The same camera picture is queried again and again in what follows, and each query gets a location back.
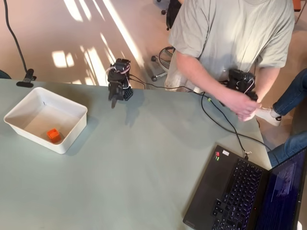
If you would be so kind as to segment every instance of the gray t-shirt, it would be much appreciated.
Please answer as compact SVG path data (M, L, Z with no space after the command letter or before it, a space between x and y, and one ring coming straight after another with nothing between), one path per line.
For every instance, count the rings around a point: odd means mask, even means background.
M231 68L249 71L285 66L294 27L292 0L185 0L169 43L197 58L218 81ZM176 55L165 82L199 91L177 69Z

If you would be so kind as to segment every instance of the black clamp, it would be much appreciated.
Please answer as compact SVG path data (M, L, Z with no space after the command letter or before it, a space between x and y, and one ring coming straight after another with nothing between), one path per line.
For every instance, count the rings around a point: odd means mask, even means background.
M36 77L33 76L34 74L34 70L33 69L28 69L24 80L23 81L19 81L16 83L17 86L19 87L26 87L26 88L32 88L34 85L31 83L31 81L35 81Z

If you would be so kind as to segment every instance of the power cord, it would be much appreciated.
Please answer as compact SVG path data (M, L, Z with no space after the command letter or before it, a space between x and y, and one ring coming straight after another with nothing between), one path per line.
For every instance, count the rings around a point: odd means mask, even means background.
M16 36L15 36L13 30L12 30L11 27L10 27L10 23L9 23L9 10L8 10L8 4L7 4L6 0L4 0L4 8L5 8L6 25L8 26L9 31L11 32L11 34L12 34L14 40L15 40L15 43L16 43L16 46L17 46L17 49L18 49L20 58L21 58L21 60L22 60L22 62L23 62L23 65L24 65L24 70L25 70L25 72L27 73L27 72L28 72L28 69L27 69L27 67L26 67L26 65L25 65L25 61L24 61L23 54L22 54L22 52L21 52L21 49L20 49L20 46L19 46L19 44L18 44L17 38L16 38Z
M201 107L202 107L202 110L204 111L204 113L205 113L213 122L215 122L219 127L221 127L222 129L224 129L225 131L230 132L230 133L232 133L232 134L235 134L235 135L237 136L238 141L239 141L239 144L240 144L240 146L241 146L241 149L242 149L243 152L245 153L245 159L248 160L248 155L249 155L251 152L246 152L246 151L245 151L245 149L244 149L244 147L243 147L243 145L242 145L242 143L241 143L240 137L244 137L244 138L251 139L251 140L253 140L253 141L255 141L255 142L257 142L257 143L259 143L259 144L261 144L261 145L264 145L267 149L269 149L269 150L271 151L271 148L268 147L268 146L267 146L266 144L264 144L263 142L261 142L261 141L255 139L255 138L248 137L248 136L246 136L246 135L243 135L243 134L238 133L237 130L236 130L236 128L235 128L235 127L233 126L233 124L228 120L228 118L227 118L226 115L222 112L222 110L220 110L220 109L214 104L214 102L211 100L210 97L208 97L208 96L205 95L205 92L203 92L203 93L197 93L197 92L193 91L192 89L190 89L190 88L188 88L188 87L186 87L186 86L179 86L179 87L174 87L174 88L167 88L167 87L163 87L163 86L155 86L155 85L153 85L153 84L143 82L141 79L139 79L138 77L134 76L133 74L130 74L130 76L133 76L133 77L135 77L136 79L138 79L138 80L135 80L135 79L132 79L132 78L131 78L132 81L136 81L136 82L142 83L143 85L151 85L151 86L153 86L153 87L155 87L155 88L172 89L172 90L173 90L173 89L185 88L185 89L189 90L189 92L192 92L192 93L195 93L195 94L197 94L197 95L200 95L200 96L201 96ZM223 116L225 117L225 119L227 120L227 122L232 126L232 128L234 129L234 131L232 131L232 130L230 130L230 129L227 129L227 128L225 128L224 126L222 126L221 124L219 124L217 121L215 121L215 120L205 111L205 109L204 109L204 107L203 107L203 98L204 98L204 97L207 98L208 101L211 102L211 103L214 105L214 107L215 107L218 111L220 111L220 113L223 114Z

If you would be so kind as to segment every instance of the orange cube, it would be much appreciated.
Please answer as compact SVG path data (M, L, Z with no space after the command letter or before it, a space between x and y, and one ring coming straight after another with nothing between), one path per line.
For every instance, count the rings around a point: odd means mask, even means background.
M47 136L49 137L50 141L52 143L57 143L59 142L60 140L62 140L59 132L54 128L50 131L47 132Z

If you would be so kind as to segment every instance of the white sneaker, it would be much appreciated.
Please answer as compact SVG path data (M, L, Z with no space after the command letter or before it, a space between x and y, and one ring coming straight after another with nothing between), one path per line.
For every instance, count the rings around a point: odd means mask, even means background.
M260 108L256 110L256 116L266 120L273 126L279 126L282 121L282 117L281 116L273 117L271 115L271 111L272 111L272 108L269 108L269 109Z

